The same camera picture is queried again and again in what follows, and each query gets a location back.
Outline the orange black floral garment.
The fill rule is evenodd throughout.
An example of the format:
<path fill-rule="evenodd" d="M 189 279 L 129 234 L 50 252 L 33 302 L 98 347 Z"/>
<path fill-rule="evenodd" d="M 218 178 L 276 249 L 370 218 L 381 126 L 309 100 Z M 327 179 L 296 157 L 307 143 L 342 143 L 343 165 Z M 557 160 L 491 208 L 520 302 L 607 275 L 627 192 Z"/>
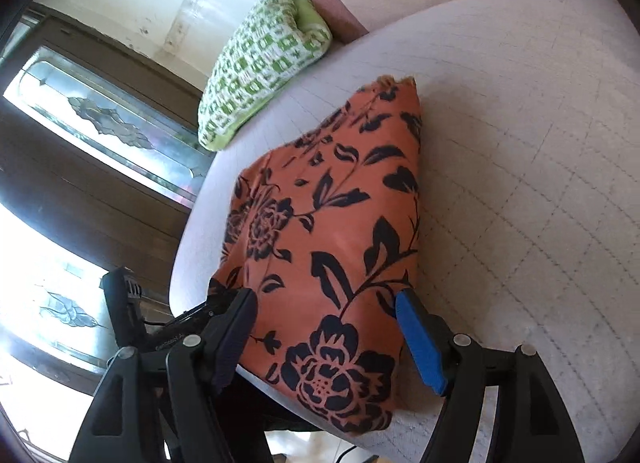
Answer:
<path fill-rule="evenodd" d="M 236 178 L 212 293 L 248 287 L 240 363 L 339 431 L 392 420 L 404 339 L 396 299 L 418 279 L 421 107 L 384 76 Z"/>

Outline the dark wooden glass door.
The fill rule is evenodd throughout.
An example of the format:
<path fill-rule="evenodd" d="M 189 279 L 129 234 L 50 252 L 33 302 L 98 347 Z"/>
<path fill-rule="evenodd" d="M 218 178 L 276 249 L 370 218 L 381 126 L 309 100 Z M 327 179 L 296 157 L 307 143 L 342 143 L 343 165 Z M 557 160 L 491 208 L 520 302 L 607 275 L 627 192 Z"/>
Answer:
<path fill-rule="evenodd" d="M 43 460 L 70 456 L 116 351 L 100 281 L 128 267 L 149 330 L 212 154 L 198 90 L 37 4 L 1 51 L 1 403 Z"/>

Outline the green white patterned pillow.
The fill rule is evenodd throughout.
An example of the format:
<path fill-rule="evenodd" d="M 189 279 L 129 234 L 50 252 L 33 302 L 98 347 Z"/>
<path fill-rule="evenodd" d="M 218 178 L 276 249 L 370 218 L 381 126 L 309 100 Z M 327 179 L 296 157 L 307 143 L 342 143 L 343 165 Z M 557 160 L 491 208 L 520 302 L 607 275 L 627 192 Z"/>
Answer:
<path fill-rule="evenodd" d="M 332 34 L 311 0 L 260 0 L 224 45 L 198 105 L 198 142 L 223 150 L 298 73 L 317 62 Z"/>

